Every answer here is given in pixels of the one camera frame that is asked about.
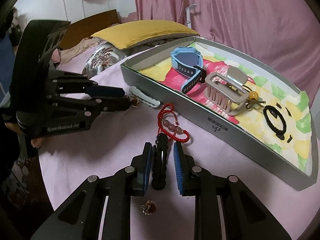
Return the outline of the person's left hand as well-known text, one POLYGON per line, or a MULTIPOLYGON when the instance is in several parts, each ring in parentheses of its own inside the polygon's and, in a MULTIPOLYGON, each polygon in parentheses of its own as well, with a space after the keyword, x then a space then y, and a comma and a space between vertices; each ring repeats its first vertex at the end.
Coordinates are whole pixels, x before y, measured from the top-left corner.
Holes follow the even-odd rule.
MULTIPOLYGON (((20 127, 18 126, 18 124, 13 124, 10 122, 6 122, 5 126, 16 132, 17 134, 22 134, 22 131, 20 130, 20 127)), ((40 148, 42 146, 42 144, 46 141, 47 138, 42 137, 42 138, 37 138, 37 139, 31 139, 31 145, 33 146, 33 148, 40 148)))

